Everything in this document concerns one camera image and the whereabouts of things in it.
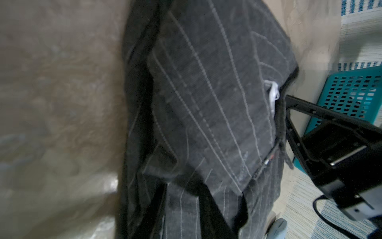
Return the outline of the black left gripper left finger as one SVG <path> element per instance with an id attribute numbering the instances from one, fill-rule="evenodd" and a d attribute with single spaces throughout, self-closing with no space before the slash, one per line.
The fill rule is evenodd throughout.
<path id="1" fill-rule="evenodd" d="M 141 224 L 132 239 L 161 239 L 167 200 L 167 184 L 162 184 L 156 191 Z"/>

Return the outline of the dark grey pinstripe shirt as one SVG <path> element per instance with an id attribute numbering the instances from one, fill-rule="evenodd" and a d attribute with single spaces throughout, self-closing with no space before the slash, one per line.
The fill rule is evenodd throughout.
<path id="1" fill-rule="evenodd" d="M 261 239 L 280 195 L 285 94 L 298 75 L 263 1 L 133 1 L 123 37 L 127 102 L 118 239 L 167 184 L 161 239 L 202 239 L 206 185 L 237 239 Z"/>

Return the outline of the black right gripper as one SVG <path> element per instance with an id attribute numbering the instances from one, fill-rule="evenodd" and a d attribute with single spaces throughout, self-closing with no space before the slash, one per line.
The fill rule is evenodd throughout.
<path id="1" fill-rule="evenodd" d="M 313 184 L 351 220 L 381 216 L 382 130 L 293 96 L 286 110 L 321 120 L 300 136 L 286 117 L 286 138 Z"/>

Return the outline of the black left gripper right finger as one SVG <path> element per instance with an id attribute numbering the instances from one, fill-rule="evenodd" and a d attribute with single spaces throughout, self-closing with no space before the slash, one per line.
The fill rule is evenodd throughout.
<path id="1" fill-rule="evenodd" d="M 236 239 L 206 185 L 198 185 L 202 239 Z"/>

